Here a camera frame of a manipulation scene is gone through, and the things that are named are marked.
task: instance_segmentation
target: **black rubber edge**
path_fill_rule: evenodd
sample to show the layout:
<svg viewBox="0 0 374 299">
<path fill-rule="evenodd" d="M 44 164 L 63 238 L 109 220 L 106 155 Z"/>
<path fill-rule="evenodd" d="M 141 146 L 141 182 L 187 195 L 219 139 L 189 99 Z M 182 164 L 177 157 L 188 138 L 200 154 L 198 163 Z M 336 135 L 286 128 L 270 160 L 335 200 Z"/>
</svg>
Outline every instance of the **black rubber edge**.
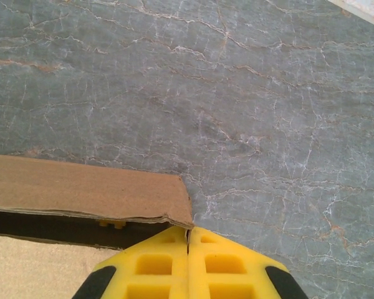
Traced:
<svg viewBox="0 0 374 299">
<path fill-rule="evenodd" d="M 266 273 L 281 299 L 308 299 L 290 273 L 273 266 L 266 267 Z"/>
<path fill-rule="evenodd" d="M 101 299 L 117 269 L 107 266 L 92 272 L 72 299 Z"/>
</svg>

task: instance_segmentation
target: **cardboard piece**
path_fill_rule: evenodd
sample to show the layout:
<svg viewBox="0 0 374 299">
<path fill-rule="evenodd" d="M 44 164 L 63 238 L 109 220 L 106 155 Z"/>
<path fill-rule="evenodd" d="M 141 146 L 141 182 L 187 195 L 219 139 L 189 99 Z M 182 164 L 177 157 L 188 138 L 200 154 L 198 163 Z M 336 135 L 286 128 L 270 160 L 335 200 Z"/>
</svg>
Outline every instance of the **cardboard piece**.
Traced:
<svg viewBox="0 0 374 299">
<path fill-rule="evenodd" d="M 70 298 L 113 249 L 170 225 L 193 227 L 179 176 L 0 155 L 0 298 Z"/>
</svg>

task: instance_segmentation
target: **beige floor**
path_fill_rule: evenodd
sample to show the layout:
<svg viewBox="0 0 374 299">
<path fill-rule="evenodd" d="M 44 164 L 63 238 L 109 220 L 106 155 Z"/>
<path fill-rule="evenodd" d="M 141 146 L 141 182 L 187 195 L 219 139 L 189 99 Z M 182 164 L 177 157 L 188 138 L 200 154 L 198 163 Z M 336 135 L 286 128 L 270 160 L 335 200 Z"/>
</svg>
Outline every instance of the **beige floor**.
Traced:
<svg viewBox="0 0 374 299">
<path fill-rule="evenodd" d="M 91 269 L 116 253 L 0 237 L 0 298 L 72 298 Z"/>
</svg>

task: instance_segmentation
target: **gray marble surface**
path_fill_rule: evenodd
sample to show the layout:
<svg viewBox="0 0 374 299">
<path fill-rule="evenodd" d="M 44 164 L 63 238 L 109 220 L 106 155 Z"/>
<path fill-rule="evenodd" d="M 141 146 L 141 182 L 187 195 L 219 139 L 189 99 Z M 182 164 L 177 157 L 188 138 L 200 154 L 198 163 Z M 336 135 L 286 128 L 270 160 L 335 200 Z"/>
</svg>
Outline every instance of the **gray marble surface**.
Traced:
<svg viewBox="0 0 374 299">
<path fill-rule="evenodd" d="M 310 298 L 374 298 L 374 26 L 326 0 L 1 0 L 0 154 L 180 174 Z"/>
</svg>

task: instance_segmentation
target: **corrugated cardboard edge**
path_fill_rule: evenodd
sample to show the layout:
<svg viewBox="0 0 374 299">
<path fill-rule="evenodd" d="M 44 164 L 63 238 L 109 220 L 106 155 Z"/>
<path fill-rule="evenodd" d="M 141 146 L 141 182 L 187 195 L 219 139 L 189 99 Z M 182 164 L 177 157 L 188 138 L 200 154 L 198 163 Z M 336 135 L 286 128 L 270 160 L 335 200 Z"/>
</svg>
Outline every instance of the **corrugated cardboard edge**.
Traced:
<svg viewBox="0 0 374 299">
<path fill-rule="evenodd" d="M 0 211 L 194 226 L 179 176 L 0 155 Z"/>
</svg>

